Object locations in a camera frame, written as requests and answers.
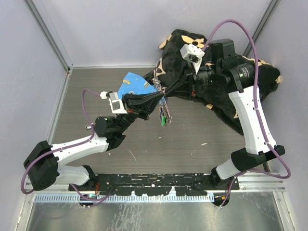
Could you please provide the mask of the bunch of coloured keys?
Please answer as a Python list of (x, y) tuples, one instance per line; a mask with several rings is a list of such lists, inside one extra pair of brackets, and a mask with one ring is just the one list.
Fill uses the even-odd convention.
[(159, 108), (159, 121), (161, 121), (162, 127), (166, 127), (168, 125), (168, 115), (162, 108)]

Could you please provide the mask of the white blue large keyring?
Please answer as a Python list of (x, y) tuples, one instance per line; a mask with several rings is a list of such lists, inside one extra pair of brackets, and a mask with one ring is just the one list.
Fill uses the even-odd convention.
[(165, 94), (166, 87), (162, 87), (161, 81), (157, 77), (154, 77), (152, 79), (152, 81), (153, 81), (155, 89), (157, 91), (161, 91), (164, 94), (162, 99), (159, 101), (159, 108), (162, 108), (163, 111), (165, 113), (167, 113), (167, 115), (168, 115), (168, 125), (169, 125), (171, 123), (171, 120), (172, 120), (172, 115), (169, 111), (168, 104), (167, 104), (167, 97), (166, 97), (166, 94)]

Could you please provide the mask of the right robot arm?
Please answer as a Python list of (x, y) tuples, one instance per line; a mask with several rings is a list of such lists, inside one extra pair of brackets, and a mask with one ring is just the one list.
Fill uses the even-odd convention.
[(244, 134), (245, 147), (231, 153), (229, 160), (212, 169), (211, 184), (221, 190), (240, 173), (285, 154), (267, 125), (257, 83), (257, 64), (240, 62), (231, 39), (215, 40), (209, 45), (210, 63), (202, 66), (206, 52), (193, 44), (184, 44), (180, 54), (184, 60), (177, 82), (167, 88), (172, 95), (188, 80), (190, 94), (196, 96), (204, 86), (221, 87), (232, 102)]

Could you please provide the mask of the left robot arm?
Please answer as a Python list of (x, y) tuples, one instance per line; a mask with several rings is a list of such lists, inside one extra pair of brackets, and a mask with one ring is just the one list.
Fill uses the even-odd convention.
[(163, 97), (163, 92), (147, 94), (126, 93), (119, 98), (116, 92), (94, 92), (108, 100), (114, 116), (99, 116), (90, 122), (90, 136), (60, 143), (39, 142), (24, 161), (25, 173), (21, 182), (27, 194), (25, 180), (29, 179), (34, 191), (41, 191), (54, 183), (74, 184), (90, 191), (96, 186), (95, 174), (89, 166), (72, 167), (68, 163), (99, 152), (116, 149), (125, 139), (128, 127), (140, 118), (148, 120)]

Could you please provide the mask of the blue space print cloth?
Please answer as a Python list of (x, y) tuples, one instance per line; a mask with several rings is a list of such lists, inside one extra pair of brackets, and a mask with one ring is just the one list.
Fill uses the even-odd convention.
[(149, 94), (157, 92), (155, 87), (147, 82), (143, 77), (128, 72), (124, 77), (122, 84), (117, 92), (118, 97), (121, 99), (125, 94)]

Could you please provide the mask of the black floral plush pillow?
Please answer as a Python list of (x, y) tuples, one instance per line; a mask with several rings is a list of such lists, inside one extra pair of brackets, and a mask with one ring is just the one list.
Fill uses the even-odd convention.
[[(183, 45), (192, 44), (201, 49), (206, 41), (207, 38), (202, 34), (191, 33), (182, 29), (174, 30), (159, 46), (159, 49), (162, 50), (162, 56), (157, 65), (143, 78), (152, 85), (152, 80), (156, 77), (162, 87), (169, 87), (180, 76), (181, 64), (184, 62), (180, 53)], [(258, 66), (260, 99), (264, 100), (278, 88), (282, 77), (279, 69), (261, 59), (258, 60)], [(236, 109), (223, 88), (214, 87), (211, 84), (204, 86), (200, 94), (195, 97), (187, 97), (184, 93), (177, 93), (175, 96), (180, 99), (202, 103), (213, 111), (223, 123), (238, 134), (243, 135)]]

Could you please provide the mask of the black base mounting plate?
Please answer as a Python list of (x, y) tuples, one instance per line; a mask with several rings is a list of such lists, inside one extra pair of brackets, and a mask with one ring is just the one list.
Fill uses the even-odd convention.
[(229, 187), (238, 190), (238, 183), (231, 184), (233, 179), (218, 182), (212, 175), (204, 173), (98, 174), (76, 188), (84, 192), (97, 191), (101, 195), (166, 196), (174, 189), (176, 196), (200, 196), (209, 191), (225, 191)]

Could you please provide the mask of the aluminium frame rail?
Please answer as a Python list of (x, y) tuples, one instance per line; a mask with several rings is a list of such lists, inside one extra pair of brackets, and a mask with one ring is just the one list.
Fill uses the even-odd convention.
[(238, 176), (233, 183), (238, 183), (239, 189), (233, 191), (250, 191), (250, 192), (270, 192), (284, 191), (284, 184), (281, 179), (261, 174), (258, 172), (246, 173)]

